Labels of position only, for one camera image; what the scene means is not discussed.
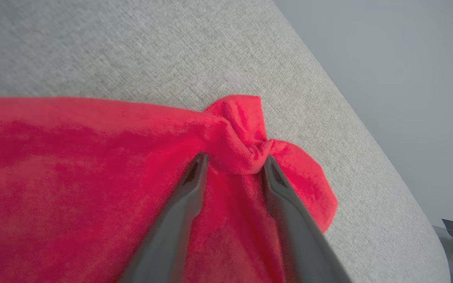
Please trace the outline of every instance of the sofa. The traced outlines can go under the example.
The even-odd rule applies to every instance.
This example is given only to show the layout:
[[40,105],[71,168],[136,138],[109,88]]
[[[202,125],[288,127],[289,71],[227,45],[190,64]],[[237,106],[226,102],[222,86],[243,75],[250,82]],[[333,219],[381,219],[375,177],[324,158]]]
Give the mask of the sofa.
[[77,96],[201,111],[260,96],[338,199],[326,231],[357,283],[448,283],[446,255],[395,168],[271,0],[0,0],[0,97]]

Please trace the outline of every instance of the gray upholstery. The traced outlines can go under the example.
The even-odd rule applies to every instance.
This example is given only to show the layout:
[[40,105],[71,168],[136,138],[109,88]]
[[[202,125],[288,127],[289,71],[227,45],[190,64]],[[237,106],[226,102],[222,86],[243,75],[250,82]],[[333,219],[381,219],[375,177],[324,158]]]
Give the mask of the gray upholstery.
[[235,93],[322,165],[339,202],[326,238],[355,282],[450,281],[405,183],[269,0],[0,0],[0,96],[202,110]]

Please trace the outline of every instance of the black tape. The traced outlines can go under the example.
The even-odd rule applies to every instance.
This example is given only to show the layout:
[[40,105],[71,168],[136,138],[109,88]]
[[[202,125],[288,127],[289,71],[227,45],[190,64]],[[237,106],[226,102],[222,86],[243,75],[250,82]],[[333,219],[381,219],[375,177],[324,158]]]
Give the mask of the black tape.
[[442,219],[449,235],[453,237],[453,221]]

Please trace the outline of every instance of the red cloth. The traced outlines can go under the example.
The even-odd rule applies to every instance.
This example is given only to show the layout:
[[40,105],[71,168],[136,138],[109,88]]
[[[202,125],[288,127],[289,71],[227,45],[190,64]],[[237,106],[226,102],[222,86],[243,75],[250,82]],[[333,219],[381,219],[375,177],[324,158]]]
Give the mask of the red cloth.
[[183,282],[283,282],[260,169],[277,160],[322,231],[337,201],[302,149],[267,140],[258,97],[203,112],[0,98],[0,282],[112,282],[198,152],[209,154]]

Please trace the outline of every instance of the white wall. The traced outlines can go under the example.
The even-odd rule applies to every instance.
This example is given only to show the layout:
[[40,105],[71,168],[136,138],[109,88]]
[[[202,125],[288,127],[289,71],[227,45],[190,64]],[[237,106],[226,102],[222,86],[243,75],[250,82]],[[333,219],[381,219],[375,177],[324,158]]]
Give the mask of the white wall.
[[430,222],[453,220],[453,1],[275,3]]

